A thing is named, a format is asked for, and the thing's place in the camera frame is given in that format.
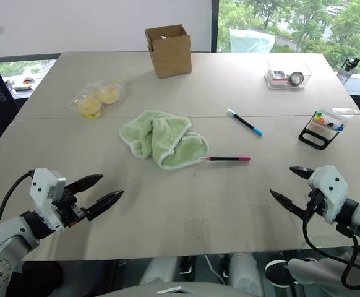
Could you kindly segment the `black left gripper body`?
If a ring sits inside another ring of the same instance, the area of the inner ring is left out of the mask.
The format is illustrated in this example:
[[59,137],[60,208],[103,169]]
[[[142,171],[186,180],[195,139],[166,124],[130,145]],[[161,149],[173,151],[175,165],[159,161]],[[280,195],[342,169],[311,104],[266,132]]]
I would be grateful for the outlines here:
[[62,197],[54,201],[56,211],[64,227],[72,227],[85,218],[84,211],[77,205],[73,190],[65,187]]

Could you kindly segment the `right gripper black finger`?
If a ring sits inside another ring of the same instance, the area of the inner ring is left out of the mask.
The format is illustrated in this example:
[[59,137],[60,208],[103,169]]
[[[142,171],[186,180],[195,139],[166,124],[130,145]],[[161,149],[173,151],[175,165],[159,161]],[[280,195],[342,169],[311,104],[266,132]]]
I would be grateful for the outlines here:
[[292,214],[294,214],[295,216],[299,217],[299,218],[303,218],[304,217],[304,213],[305,211],[303,209],[301,209],[300,207],[296,206],[295,204],[293,204],[293,201],[289,198],[287,198],[286,196],[284,196],[283,194],[280,194],[278,192],[275,192],[273,190],[270,190],[271,195],[273,196],[273,198],[286,210],[288,210],[289,212],[291,212]]
[[301,177],[302,179],[308,180],[314,173],[314,170],[311,168],[305,168],[301,166],[291,166],[289,170],[296,174],[297,176]]

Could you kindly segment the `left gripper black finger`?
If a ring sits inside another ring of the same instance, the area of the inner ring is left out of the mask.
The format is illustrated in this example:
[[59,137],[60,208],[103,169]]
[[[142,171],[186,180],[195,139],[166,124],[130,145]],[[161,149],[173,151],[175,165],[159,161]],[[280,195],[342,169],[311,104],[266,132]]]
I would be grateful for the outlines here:
[[95,204],[85,209],[85,217],[92,221],[108,209],[110,209],[124,194],[124,190],[111,192],[102,198],[98,199]]
[[93,187],[102,177],[102,174],[91,174],[68,184],[65,189],[71,194],[78,194]]

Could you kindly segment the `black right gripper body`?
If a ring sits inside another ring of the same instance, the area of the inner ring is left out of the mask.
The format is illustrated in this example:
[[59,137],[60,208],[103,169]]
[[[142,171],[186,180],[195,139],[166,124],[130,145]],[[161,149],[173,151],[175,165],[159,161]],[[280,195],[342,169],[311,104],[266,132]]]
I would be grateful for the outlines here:
[[312,217],[315,213],[323,216],[325,208],[325,196],[320,189],[314,189],[309,194],[310,201],[307,203],[305,210],[305,217]]

